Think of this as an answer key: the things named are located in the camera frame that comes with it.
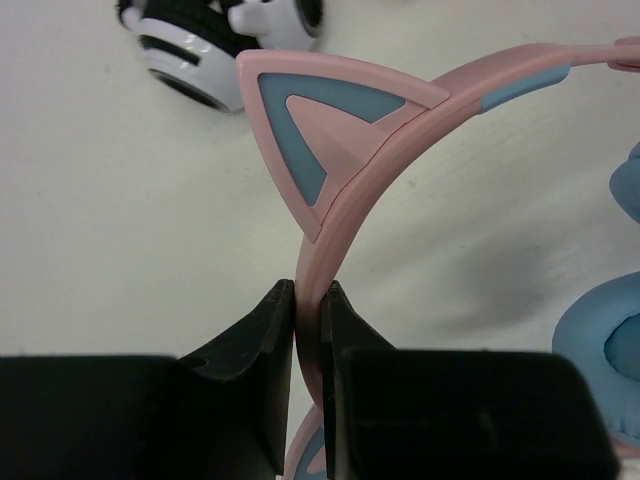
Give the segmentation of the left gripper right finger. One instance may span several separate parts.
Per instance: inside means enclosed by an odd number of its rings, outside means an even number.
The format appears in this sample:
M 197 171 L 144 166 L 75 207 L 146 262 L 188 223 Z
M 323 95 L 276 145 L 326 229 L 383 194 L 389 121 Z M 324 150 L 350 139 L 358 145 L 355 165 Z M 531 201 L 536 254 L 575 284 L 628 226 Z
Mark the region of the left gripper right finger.
M 589 389 L 549 353 L 399 349 L 333 283 L 320 310 L 332 479 L 614 479 Z

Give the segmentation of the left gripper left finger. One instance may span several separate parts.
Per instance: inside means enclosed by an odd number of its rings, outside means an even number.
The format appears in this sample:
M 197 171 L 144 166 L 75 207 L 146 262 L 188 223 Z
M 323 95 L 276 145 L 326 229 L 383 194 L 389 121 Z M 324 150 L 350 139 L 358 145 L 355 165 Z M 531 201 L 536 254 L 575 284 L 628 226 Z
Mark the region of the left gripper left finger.
M 293 284 L 192 353 L 5 356 L 5 479 L 273 479 L 284 469 Z

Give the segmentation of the pink blue cat-ear headphones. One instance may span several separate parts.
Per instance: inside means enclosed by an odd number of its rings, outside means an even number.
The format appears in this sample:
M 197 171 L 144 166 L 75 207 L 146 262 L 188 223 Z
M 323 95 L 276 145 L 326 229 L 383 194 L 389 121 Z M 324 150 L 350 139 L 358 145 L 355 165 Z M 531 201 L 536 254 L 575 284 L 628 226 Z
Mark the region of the pink blue cat-ear headphones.
M 391 183 L 468 121 L 555 85 L 577 66 L 637 72 L 639 41 L 516 46 L 424 81 L 341 56 L 247 50 L 236 60 L 246 113 L 267 169 L 303 232 L 295 276 L 295 340 L 313 407 L 284 475 L 326 475 L 320 439 L 320 304 L 359 228 Z

